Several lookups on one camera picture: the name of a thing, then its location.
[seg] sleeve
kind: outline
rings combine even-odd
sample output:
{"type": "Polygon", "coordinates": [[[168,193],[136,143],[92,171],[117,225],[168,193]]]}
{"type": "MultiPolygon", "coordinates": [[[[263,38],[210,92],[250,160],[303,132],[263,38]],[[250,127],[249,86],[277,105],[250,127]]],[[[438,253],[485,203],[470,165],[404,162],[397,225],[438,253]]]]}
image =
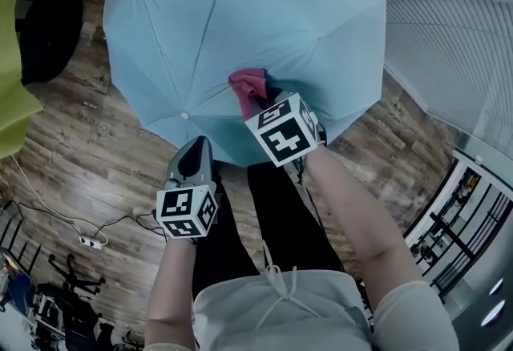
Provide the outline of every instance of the sleeve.
{"type": "Polygon", "coordinates": [[[382,351],[458,351],[458,338],[440,298],[424,281],[386,294],[374,313],[374,338],[382,351]]]}
{"type": "Polygon", "coordinates": [[[181,345],[175,344],[151,344],[146,347],[143,351],[191,351],[189,348],[185,348],[181,345]]]}

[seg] white cube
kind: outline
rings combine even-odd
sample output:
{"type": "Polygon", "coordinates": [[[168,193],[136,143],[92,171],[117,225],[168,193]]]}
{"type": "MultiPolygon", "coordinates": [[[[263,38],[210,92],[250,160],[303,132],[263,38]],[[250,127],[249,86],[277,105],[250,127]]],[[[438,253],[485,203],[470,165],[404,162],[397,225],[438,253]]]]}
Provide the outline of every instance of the white cube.
{"type": "Polygon", "coordinates": [[[246,121],[279,167],[317,148],[317,118],[298,93],[246,121]]]}
{"type": "Polygon", "coordinates": [[[209,186],[157,192],[156,220],[171,238],[205,237],[216,212],[209,186]]]}

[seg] white power strip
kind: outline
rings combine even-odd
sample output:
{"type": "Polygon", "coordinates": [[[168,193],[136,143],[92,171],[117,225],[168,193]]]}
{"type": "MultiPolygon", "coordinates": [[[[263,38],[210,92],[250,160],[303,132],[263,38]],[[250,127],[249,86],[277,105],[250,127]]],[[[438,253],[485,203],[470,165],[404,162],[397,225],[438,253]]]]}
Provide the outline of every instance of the white power strip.
{"type": "Polygon", "coordinates": [[[97,239],[90,239],[89,237],[80,237],[80,243],[86,245],[87,247],[95,248],[97,250],[102,249],[101,243],[97,239]]]}

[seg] green curtain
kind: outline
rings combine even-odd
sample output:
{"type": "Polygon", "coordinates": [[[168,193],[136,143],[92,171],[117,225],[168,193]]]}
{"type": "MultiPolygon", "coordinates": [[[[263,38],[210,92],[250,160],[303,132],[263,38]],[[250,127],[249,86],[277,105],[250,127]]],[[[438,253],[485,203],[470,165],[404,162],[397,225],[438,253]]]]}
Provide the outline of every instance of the green curtain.
{"type": "Polygon", "coordinates": [[[21,84],[22,62],[14,28],[16,0],[0,0],[0,159],[18,151],[41,103],[21,84]]]}

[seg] white shirt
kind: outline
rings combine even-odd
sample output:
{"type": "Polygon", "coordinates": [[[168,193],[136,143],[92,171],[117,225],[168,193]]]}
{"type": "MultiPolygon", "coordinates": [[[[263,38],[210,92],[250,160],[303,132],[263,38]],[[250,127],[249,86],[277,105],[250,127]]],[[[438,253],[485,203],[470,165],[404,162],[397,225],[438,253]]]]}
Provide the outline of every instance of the white shirt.
{"type": "MultiPolygon", "coordinates": [[[[280,272],[215,284],[196,298],[194,332],[202,350],[456,351],[442,302],[423,281],[389,292],[374,313],[374,335],[354,279],[343,272],[280,272]]],[[[173,344],[145,351],[184,351],[173,344]]]]}

